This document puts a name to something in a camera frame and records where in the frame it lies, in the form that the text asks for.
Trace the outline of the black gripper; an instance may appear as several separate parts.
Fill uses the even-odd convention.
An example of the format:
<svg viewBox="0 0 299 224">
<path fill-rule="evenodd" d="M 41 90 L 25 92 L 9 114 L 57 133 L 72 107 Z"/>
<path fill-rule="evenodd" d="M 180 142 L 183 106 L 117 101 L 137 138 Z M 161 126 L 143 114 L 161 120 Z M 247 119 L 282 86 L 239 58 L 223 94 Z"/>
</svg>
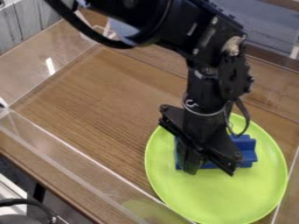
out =
<svg viewBox="0 0 299 224">
<path fill-rule="evenodd" d="M 187 108 L 160 106 L 160 126 L 176 137 L 181 170 L 195 175 L 211 161 L 229 176 L 243 161 L 243 154 L 229 139 L 223 112 L 195 115 Z"/>
</svg>

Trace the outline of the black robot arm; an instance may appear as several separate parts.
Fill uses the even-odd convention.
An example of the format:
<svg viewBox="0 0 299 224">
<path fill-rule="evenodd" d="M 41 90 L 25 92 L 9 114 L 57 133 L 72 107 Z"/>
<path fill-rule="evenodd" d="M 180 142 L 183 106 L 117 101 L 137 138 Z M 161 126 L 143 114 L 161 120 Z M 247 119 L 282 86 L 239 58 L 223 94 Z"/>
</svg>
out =
<svg viewBox="0 0 299 224">
<path fill-rule="evenodd" d="M 188 68 L 181 106 L 160 106 L 159 124 L 176 138 L 184 172 L 193 175 L 212 162 L 233 175 L 244 156 L 232 142 L 241 134 L 232 130 L 229 115 L 237 107 L 249 118 L 240 96 L 249 92 L 253 82 L 241 24 L 208 0 L 75 1 L 133 29 L 117 40 L 107 38 L 61 0 L 44 0 L 72 27 L 101 45 L 117 49 L 159 45 L 181 55 Z"/>
</svg>

